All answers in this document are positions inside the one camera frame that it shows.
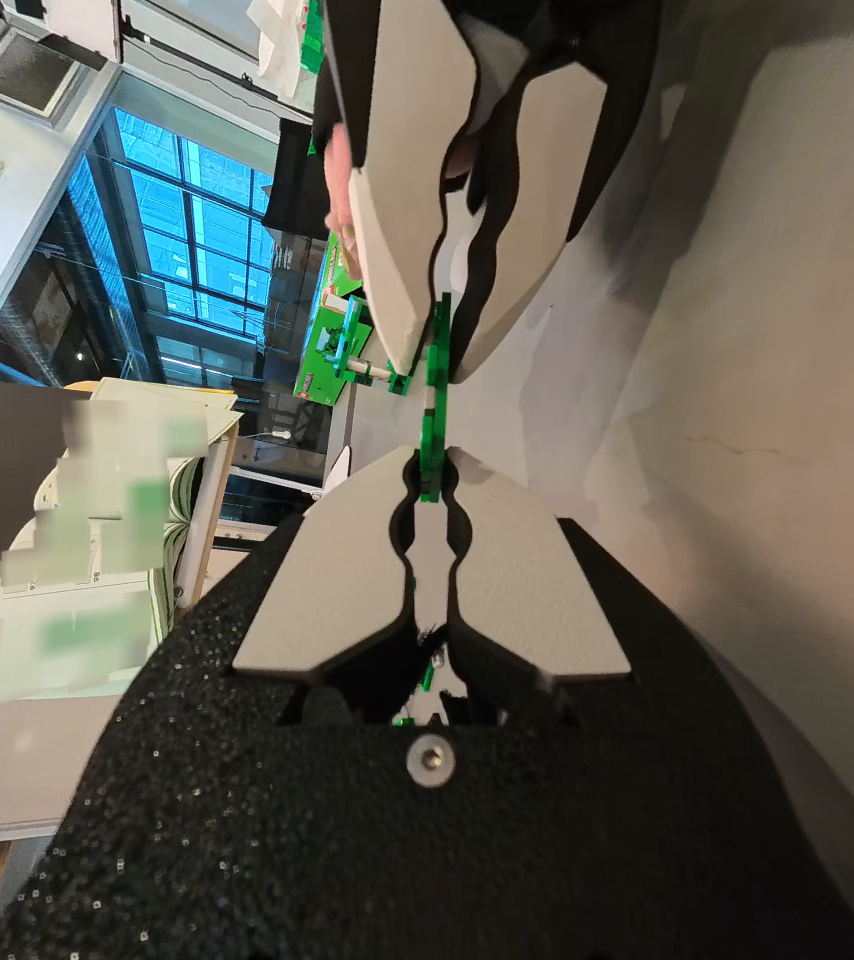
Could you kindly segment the large window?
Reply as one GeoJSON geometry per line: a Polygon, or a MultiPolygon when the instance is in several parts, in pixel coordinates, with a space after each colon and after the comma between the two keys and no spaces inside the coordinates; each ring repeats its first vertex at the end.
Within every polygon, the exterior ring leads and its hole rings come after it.
{"type": "Polygon", "coordinates": [[[266,227],[273,177],[111,105],[64,201],[85,245],[62,263],[98,282],[129,335],[124,378],[291,394],[324,245],[266,227]]]}

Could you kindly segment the white book stand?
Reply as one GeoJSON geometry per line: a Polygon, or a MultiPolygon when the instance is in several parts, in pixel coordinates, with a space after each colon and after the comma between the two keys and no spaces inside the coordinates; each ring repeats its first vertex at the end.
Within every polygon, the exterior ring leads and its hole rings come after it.
{"type": "Polygon", "coordinates": [[[325,450],[241,437],[240,424],[210,444],[192,487],[193,512],[173,571],[175,615],[194,606],[277,526],[305,514],[349,476],[351,414],[337,416],[325,450]]]}

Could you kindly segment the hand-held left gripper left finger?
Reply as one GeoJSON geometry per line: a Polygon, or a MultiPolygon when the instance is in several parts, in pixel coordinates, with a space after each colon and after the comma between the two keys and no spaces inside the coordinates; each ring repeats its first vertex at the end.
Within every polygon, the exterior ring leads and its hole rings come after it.
{"type": "Polygon", "coordinates": [[[307,510],[233,670],[337,690],[365,719],[392,719],[419,682],[415,537],[419,451],[400,446],[307,510]]]}

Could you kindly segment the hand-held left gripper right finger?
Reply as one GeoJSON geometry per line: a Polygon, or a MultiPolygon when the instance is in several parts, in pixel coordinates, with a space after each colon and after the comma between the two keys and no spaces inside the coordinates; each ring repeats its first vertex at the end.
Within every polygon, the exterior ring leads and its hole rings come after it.
{"type": "Polygon", "coordinates": [[[553,705],[569,685],[624,680],[628,657],[559,519],[468,451],[447,452],[449,651],[498,713],[553,705]]]}

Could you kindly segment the lego pieces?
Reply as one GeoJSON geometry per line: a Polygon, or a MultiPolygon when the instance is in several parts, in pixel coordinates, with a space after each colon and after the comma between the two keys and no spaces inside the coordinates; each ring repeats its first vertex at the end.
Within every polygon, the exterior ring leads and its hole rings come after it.
{"type": "Polygon", "coordinates": [[[416,574],[413,595],[418,644],[427,644],[431,655],[406,702],[389,723],[398,728],[447,726],[449,719],[442,698],[442,693],[449,690],[444,634],[446,588],[425,574],[416,574]]]}

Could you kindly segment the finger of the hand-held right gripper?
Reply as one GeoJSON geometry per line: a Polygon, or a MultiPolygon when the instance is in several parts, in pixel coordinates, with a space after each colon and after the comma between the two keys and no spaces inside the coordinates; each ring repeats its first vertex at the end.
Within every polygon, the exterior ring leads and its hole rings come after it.
{"type": "Polygon", "coordinates": [[[488,121],[486,196],[452,321],[451,381],[480,369],[563,252],[606,93],[571,62],[519,82],[488,121]]]}
{"type": "Polygon", "coordinates": [[[443,2],[381,3],[366,152],[349,196],[363,288],[395,368],[414,366],[434,309],[442,181],[477,80],[476,59],[443,2]]]}

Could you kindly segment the green lego box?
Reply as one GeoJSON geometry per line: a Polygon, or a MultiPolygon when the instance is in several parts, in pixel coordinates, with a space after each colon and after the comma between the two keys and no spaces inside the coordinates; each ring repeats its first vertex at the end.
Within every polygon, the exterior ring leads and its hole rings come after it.
{"type": "Polygon", "coordinates": [[[328,407],[336,405],[348,380],[337,374],[334,359],[347,324],[350,302],[360,302],[363,296],[362,282],[348,276],[340,242],[330,233],[293,388],[298,399],[328,407]]]}

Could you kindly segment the partial lego build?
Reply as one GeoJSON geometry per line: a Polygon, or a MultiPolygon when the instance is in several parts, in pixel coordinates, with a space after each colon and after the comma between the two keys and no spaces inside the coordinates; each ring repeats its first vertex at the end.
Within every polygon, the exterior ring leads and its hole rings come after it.
{"type": "Polygon", "coordinates": [[[381,350],[373,315],[363,295],[350,294],[338,324],[321,334],[316,350],[334,378],[356,387],[386,391],[405,398],[413,376],[401,373],[381,350]]]}

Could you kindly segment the lego instruction booklet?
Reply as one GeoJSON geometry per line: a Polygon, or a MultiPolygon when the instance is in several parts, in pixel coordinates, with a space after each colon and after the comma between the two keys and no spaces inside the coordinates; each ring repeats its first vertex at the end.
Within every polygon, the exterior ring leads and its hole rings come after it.
{"type": "Polygon", "coordinates": [[[174,571],[235,392],[104,378],[0,561],[0,703],[118,695],[172,630],[174,571]]]}

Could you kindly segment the person's right hand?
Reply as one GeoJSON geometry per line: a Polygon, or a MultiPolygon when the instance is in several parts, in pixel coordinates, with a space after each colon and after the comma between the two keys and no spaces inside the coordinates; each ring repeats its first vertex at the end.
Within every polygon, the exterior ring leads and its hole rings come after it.
{"type": "Polygon", "coordinates": [[[349,279],[361,281],[363,273],[359,243],[349,195],[352,171],[349,137],[343,122],[338,122],[331,129],[324,149],[323,167],[330,203],[325,224],[337,237],[340,257],[349,279]]]}

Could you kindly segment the green mosaic lego plate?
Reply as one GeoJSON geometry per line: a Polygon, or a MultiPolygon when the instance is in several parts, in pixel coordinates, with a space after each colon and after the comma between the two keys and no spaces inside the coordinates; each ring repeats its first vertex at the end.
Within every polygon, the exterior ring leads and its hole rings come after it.
{"type": "Polygon", "coordinates": [[[424,354],[426,392],[419,445],[421,502],[438,503],[442,497],[446,456],[451,302],[450,292],[443,293],[440,300],[436,302],[424,354]]]}

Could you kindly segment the black mesh chair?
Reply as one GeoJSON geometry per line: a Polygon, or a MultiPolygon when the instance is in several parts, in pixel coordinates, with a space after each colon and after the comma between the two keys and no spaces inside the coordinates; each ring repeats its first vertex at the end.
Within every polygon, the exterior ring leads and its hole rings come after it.
{"type": "Polygon", "coordinates": [[[267,230],[326,242],[331,210],[324,158],[310,153],[311,127],[282,119],[273,183],[261,223],[267,230]]]}

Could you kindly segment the crumpled white papers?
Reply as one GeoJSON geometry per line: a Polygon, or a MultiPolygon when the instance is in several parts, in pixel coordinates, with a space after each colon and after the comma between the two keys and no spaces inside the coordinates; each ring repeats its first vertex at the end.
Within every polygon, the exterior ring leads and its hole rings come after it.
{"type": "Polygon", "coordinates": [[[258,74],[283,99],[294,98],[301,78],[308,12],[308,1],[251,1],[246,9],[260,34],[258,74]]]}

